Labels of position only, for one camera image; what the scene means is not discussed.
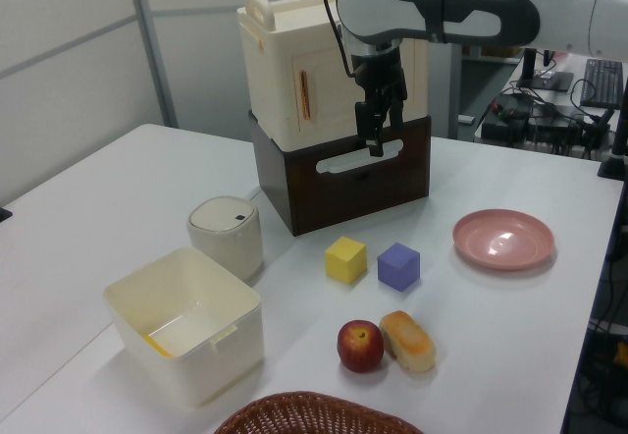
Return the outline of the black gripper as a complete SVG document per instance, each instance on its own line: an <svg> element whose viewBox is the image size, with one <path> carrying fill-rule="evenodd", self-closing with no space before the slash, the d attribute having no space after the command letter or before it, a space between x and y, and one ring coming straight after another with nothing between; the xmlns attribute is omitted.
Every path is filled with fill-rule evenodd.
<svg viewBox="0 0 628 434"><path fill-rule="evenodd" d="M355 82L363 90L363 99L354 105L357 134L365 142L371 156L382 157L384 104L388 104L391 127L403 127L407 88L400 45L388 44L380 50L351 54L350 60Z"/></svg>

